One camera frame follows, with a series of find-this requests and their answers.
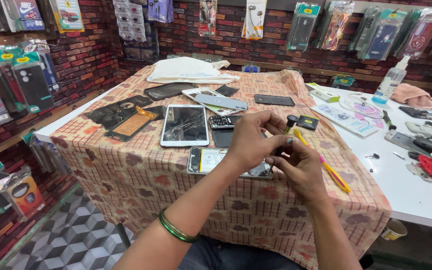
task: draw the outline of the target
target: brick wall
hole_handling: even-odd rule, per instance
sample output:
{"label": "brick wall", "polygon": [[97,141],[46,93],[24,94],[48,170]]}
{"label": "brick wall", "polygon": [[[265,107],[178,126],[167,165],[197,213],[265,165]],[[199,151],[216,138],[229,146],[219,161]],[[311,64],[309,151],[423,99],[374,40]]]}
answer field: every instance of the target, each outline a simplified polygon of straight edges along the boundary
{"label": "brick wall", "polygon": [[[432,7],[432,1],[379,0],[377,2]],[[174,22],[157,23],[157,26],[159,26],[159,49],[162,58],[164,58],[164,55],[178,52],[208,53],[223,55],[228,58],[292,65],[295,68],[308,67],[381,77],[399,61],[395,57],[389,57],[386,61],[379,62],[375,60],[359,60],[356,53],[346,51],[347,45],[361,21],[362,13],[354,13],[350,18],[338,50],[327,51],[309,48],[305,52],[287,52],[284,44],[291,27],[293,12],[267,9],[264,17],[263,38],[261,40],[247,40],[241,38],[246,9],[244,7],[218,5],[216,36],[202,38],[198,35],[199,4],[184,1],[174,1],[173,3]],[[322,16],[320,15],[315,29],[320,24],[321,19]],[[406,79],[432,82],[432,58],[427,55],[431,48],[432,40],[426,53],[422,54],[420,59],[410,62],[406,69]],[[236,66],[229,67],[233,69],[239,68]],[[317,82],[321,85],[327,85],[330,81],[327,76],[312,74],[303,74],[303,78],[307,82]],[[377,82],[356,80],[352,90],[374,93],[378,85]]]}
{"label": "brick wall", "polygon": [[[111,0],[79,0],[84,32],[66,33],[81,42],[51,47],[51,57],[61,81],[61,90],[54,95],[56,107],[38,114],[12,114],[13,121],[0,126],[0,143],[37,124],[51,115],[71,107],[73,103],[100,89],[108,90],[129,75],[120,68],[123,58]],[[61,39],[60,44],[68,40]],[[20,142],[0,153],[0,161],[9,173],[27,164],[45,197],[47,206],[26,222],[18,222],[11,209],[0,215],[0,259],[23,237],[51,207],[77,183],[72,176],[42,173],[29,148]]]}

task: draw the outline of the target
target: hand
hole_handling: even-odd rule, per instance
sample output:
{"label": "hand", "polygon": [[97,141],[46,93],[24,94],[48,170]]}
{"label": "hand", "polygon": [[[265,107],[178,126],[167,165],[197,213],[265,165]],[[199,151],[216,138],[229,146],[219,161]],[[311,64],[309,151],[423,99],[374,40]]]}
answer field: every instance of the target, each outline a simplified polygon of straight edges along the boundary
{"label": "hand", "polygon": [[291,147],[286,147],[286,156],[268,156],[266,163],[274,165],[290,179],[296,193],[305,204],[319,203],[329,198],[319,153],[295,139]]}
{"label": "hand", "polygon": [[[246,114],[235,124],[231,145],[224,159],[237,165],[241,173],[248,172],[261,164],[274,149],[287,146],[291,137],[283,135],[285,128],[285,120],[272,111]],[[274,136],[264,138],[261,135],[264,130]]]}

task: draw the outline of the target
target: pink towel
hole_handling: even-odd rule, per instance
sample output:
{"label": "pink towel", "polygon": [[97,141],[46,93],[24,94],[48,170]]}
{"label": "pink towel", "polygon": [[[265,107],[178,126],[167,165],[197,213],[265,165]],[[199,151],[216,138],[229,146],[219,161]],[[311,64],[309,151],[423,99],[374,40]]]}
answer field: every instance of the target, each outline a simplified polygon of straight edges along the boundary
{"label": "pink towel", "polygon": [[429,93],[407,83],[398,85],[391,99],[414,108],[432,109],[432,97]]}

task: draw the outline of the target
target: cracked screen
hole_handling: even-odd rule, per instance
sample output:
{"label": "cracked screen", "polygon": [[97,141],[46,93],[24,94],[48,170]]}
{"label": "cracked screen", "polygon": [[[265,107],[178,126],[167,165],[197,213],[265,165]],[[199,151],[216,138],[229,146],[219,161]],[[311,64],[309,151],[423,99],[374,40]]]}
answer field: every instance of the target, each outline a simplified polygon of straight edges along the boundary
{"label": "cracked screen", "polygon": [[168,107],[163,141],[206,141],[204,107]]}

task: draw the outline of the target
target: table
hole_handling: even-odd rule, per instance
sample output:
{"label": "table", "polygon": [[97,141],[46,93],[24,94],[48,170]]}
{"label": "table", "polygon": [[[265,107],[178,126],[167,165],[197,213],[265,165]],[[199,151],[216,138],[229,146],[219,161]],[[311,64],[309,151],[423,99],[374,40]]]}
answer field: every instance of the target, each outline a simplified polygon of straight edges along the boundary
{"label": "table", "polygon": [[[340,95],[344,99],[347,95],[354,93],[353,91],[326,87],[335,94]],[[314,97],[314,101],[318,105],[328,104],[326,101]],[[373,95],[363,93],[363,97],[368,100]],[[338,102],[329,103],[331,106],[341,109]],[[393,125],[397,126],[397,131],[414,135],[406,127],[405,122],[415,122],[424,124],[426,120],[412,118],[408,114],[398,109],[399,106],[404,106],[393,100],[389,100],[384,105],[377,105],[381,110],[386,110],[391,118]],[[408,157],[408,150],[393,144],[384,139],[387,133],[387,125],[384,123],[384,129],[371,134],[362,139],[357,135],[347,131],[346,129],[334,125],[334,128],[339,133],[345,143],[351,148],[364,167],[369,170],[373,169],[371,174],[378,186],[383,191],[387,200],[393,208],[392,218],[413,222],[417,224],[428,225],[432,227],[432,183],[423,181],[421,177],[413,175],[407,168],[406,164],[416,162]],[[403,155],[406,160],[402,160],[393,152]],[[381,156],[380,159],[370,159],[364,156],[376,153]]]}
{"label": "table", "polygon": [[[153,68],[141,69],[86,111],[142,95],[144,89],[159,85],[146,80]],[[228,86],[241,88],[234,98],[248,102],[249,113],[272,110],[281,117],[315,115],[309,106],[316,103],[295,71],[222,72],[241,77]],[[199,86],[217,89],[220,85]],[[291,96],[296,106],[257,104],[254,94]],[[180,95],[154,102],[149,107],[169,104],[194,102]],[[123,223],[138,235],[157,218],[162,208],[171,205],[202,178],[186,172],[188,148],[162,148],[159,145],[162,126],[163,121],[155,121],[133,140],[122,143],[106,138],[104,127],[79,113],[49,137],[105,220]],[[309,144],[325,156],[353,189],[349,194],[343,192],[327,171],[323,171],[328,194],[355,253],[360,257],[383,230],[391,215],[391,206],[371,174],[327,119],[321,119],[315,132],[302,132]],[[273,250],[307,269],[318,268],[311,219],[286,176],[277,169],[272,180],[235,180],[217,201],[201,233],[225,242]]]}

